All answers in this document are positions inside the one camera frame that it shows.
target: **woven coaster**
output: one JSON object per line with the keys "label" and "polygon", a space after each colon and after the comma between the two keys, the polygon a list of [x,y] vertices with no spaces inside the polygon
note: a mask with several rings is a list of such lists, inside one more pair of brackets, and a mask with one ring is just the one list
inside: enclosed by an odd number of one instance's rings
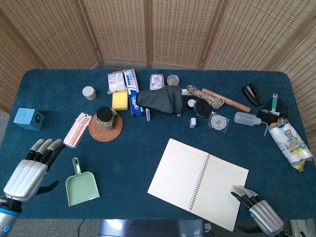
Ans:
{"label": "woven coaster", "polygon": [[111,130],[105,130],[100,128],[97,124],[97,115],[94,115],[89,123],[89,132],[91,136],[100,142],[110,142],[116,139],[123,129],[123,120],[119,114],[117,114],[117,121],[115,126]]}

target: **spiral notebook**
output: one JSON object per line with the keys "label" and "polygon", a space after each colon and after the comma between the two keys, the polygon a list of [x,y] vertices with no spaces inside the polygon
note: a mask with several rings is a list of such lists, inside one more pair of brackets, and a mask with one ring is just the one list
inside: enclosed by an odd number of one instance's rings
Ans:
{"label": "spiral notebook", "polygon": [[170,139],[148,193],[233,231],[248,170]]}

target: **robotic hand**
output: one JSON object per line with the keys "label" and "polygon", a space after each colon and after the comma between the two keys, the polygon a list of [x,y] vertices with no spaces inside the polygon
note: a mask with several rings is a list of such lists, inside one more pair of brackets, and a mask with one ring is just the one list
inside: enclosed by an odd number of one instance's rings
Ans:
{"label": "robotic hand", "polygon": [[39,139],[15,168],[3,190],[5,196],[0,197],[0,237],[8,235],[22,212],[23,202],[35,195],[47,193],[58,185],[59,181],[54,181],[49,186],[41,187],[47,171],[65,147],[61,143],[61,139],[54,142],[52,139],[45,142]]}
{"label": "robotic hand", "polygon": [[261,199],[258,194],[242,186],[233,186],[233,189],[235,192],[231,192],[231,194],[248,209],[251,217],[258,225],[258,227],[250,229],[238,226],[239,230],[245,233],[263,232],[270,237],[289,236],[283,231],[283,221],[272,207],[265,200]]}

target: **black stapler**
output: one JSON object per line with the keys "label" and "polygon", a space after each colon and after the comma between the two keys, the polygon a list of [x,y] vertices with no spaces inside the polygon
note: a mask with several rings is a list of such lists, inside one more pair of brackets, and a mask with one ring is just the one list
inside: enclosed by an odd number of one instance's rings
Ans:
{"label": "black stapler", "polygon": [[253,106],[257,107],[263,104],[259,94],[257,93],[252,83],[250,83],[249,86],[244,86],[241,91]]}

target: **blue tablecloth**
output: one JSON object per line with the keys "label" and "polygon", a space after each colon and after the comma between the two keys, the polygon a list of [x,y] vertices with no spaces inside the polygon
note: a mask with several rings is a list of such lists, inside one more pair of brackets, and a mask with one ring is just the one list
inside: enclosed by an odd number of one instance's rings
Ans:
{"label": "blue tablecloth", "polygon": [[[0,187],[4,187],[16,165],[39,138],[65,138],[75,118],[86,112],[95,114],[101,106],[111,106],[107,95],[107,73],[115,70],[31,70],[20,84],[0,149]],[[166,78],[176,74],[180,86],[192,84],[208,88],[251,107],[241,88],[253,82],[263,101],[279,94],[289,108],[289,121],[306,142],[294,93],[286,74],[257,71],[136,70],[141,90],[149,89],[151,74]],[[85,99],[82,89],[91,85],[97,97]],[[208,118],[198,118],[187,109],[184,98],[182,115],[151,111],[146,117],[133,118],[130,109],[121,111],[123,130],[114,141],[94,140],[87,130],[75,149],[66,148],[48,172],[43,185],[54,180],[60,184],[50,193],[24,204],[21,218],[103,218],[103,219],[195,219],[176,206],[147,194],[169,138],[206,151],[214,156],[249,169],[246,187],[255,190],[284,219],[316,218],[316,172],[308,162],[305,171],[295,170],[283,156],[272,137],[263,137],[264,125],[246,126],[234,123],[237,109],[224,105],[213,110],[231,119],[227,133],[210,129]],[[41,131],[25,130],[13,123],[19,107],[34,108],[45,115]],[[197,126],[189,128],[191,117]],[[80,159],[82,171],[91,171],[100,198],[68,207],[65,181],[75,174],[72,158]],[[238,218],[250,218],[243,206]]]}

